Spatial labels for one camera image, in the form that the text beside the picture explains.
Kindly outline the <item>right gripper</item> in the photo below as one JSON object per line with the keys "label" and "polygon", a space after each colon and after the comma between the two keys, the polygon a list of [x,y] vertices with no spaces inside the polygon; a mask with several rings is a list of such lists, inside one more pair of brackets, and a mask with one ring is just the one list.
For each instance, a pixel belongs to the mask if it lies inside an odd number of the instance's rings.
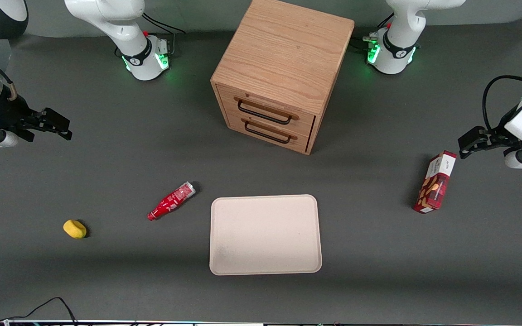
{"label": "right gripper", "polygon": [[[26,122],[35,116],[36,112],[22,97],[14,101],[0,98],[0,148],[16,146],[20,140],[33,142],[34,134],[28,130]],[[70,120],[49,107],[38,114],[38,124],[31,130],[54,133],[68,141],[73,136],[69,130]]]}

